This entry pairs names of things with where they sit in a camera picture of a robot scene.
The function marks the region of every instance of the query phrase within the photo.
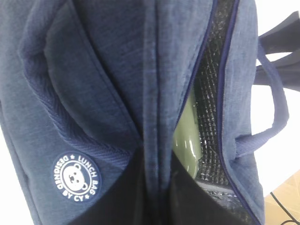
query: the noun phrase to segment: white bear logo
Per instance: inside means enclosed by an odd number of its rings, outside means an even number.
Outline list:
[[[83,173],[81,172],[81,166],[78,163],[66,167],[63,171],[63,178],[67,187],[72,191],[85,191],[88,189],[88,185],[85,183]]]

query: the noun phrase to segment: bag handle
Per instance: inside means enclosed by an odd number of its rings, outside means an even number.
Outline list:
[[[92,157],[125,168],[130,154],[89,137],[70,116],[52,85],[45,57],[46,35],[66,0],[37,0],[27,19],[19,46],[24,76],[45,108],[61,138]]]
[[[286,126],[286,123],[289,119],[285,92],[279,73],[275,66],[267,59],[260,41],[258,41],[257,57],[270,81],[275,110],[274,122],[271,128],[258,134],[242,135],[236,138],[237,158],[253,153],[258,148],[262,147],[270,138],[277,135]]]

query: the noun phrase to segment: black cable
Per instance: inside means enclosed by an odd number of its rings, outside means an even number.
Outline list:
[[[281,225],[284,225],[284,224],[287,224],[287,223],[295,223],[295,221],[293,221],[293,220],[286,220]]]
[[[283,211],[292,219],[291,221],[294,222],[297,225],[300,225],[300,222],[297,221],[295,219],[295,217],[293,217],[291,215],[291,213],[281,204],[281,202],[276,198],[276,196],[273,194],[273,192],[271,192],[271,196],[274,198],[274,200],[277,202],[277,204],[283,209]]]

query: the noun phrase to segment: green container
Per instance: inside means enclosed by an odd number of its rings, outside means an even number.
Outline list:
[[[173,151],[186,171],[195,178],[202,151],[198,129],[194,90],[187,99],[173,136]]]

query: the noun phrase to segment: zipper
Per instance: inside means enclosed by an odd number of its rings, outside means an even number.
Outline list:
[[[212,21],[213,21],[215,12],[216,12],[217,4],[218,4],[218,0],[214,0],[213,3],[212,3],[211,12],[210,12],[210,18],[209,18],[209,21],[208,21],[207,29],[206,29],[206,32],[205,32],[204,37],[203,37],[202,44],[201,44],[200,49],[199,49],[199,53],[198,53],[198,56],[197,56],[197,59],[196,59],[196,63],[194,65],[194,68],[193,68],[193,71],[192,71],[192,75],[191,75],[191,77],[190,77],[190,79],[188,81],[186,94],[185,94],[185,96],[183,98],[183,102],[182,102],[182,105],[181,105],[181,108],[180,108],[180,112],[179,112],[179,115],[178,115],[175,127],[177,127],[177,124],[178,124],[179,119],[181,117],[181,114],[183,112],[184,106],[186,105],[186,102],[188,100],[188,95],[189,95],[190,90],[191,90],[191,88],[193,86],[193,83],[194,83],[197,71],[199,69],[200,62],[201,62],[201,59],[203,57],[204,50],[205,50],[208,38],[210,36],[210,30],[211,30],[211,27],[212,27]]]
[[[222,149],[222,118],[223,118],[223,96],[224,96],[224,84],[225,84],[225,66],[227,62],[227,57],[229,54],[231,39],[233,35],[233,29],[237,17],[238,7],[239,7],[240,0],[235,0],[232,9],[232,15],[229,22],[229,26],[227,29],[227,34],[224,42],[224,47],[222,50],[222,56],[219,66],[218,72],[218,88],[217,88],[217,142],[218,142],[218,151],[220,155],[220,162],[223,167],[223,170],[228,178],[229,183],[232,186],[234,193],[236,194],[237,198],[240,200],[243,207],[248,211],[249,215],[255,221],[257,225],[261,225],[257,217],[254,215],[253,211],[249,207],[247,201],[244,199],[243,195],[240,193],[238,188],[236,187],[235,183],[231,179],[229,172],[227,171],[224,159],[223,159],[223,149]]]

